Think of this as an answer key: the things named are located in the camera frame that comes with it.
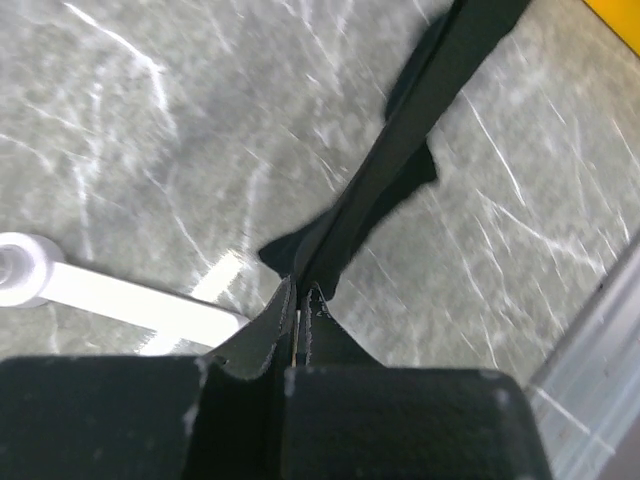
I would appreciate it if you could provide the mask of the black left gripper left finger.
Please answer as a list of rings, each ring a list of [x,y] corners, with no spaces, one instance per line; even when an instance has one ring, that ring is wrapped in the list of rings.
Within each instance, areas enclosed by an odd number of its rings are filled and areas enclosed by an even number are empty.
[[[201,356],[1,364],[5,479],[276,479],[292,283]]]

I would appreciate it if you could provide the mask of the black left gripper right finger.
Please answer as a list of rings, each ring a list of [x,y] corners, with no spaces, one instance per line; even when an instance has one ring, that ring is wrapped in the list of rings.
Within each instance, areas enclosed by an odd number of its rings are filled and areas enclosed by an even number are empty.
[[[528,399],[492,369],[386,367],[331,316],[302,304],[284,376],[287,479],[548,479]]]

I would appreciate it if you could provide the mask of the black underwear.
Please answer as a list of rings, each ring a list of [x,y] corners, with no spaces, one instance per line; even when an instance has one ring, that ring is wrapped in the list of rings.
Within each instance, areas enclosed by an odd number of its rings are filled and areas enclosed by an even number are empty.
[[[389,91],[383,128],[345,190],[315,218],[259,251],[303,298],[332,297],[376,225],[437,179],[427,137],[486,57],[516,26],[526,1],[455,1],[429,21]]]

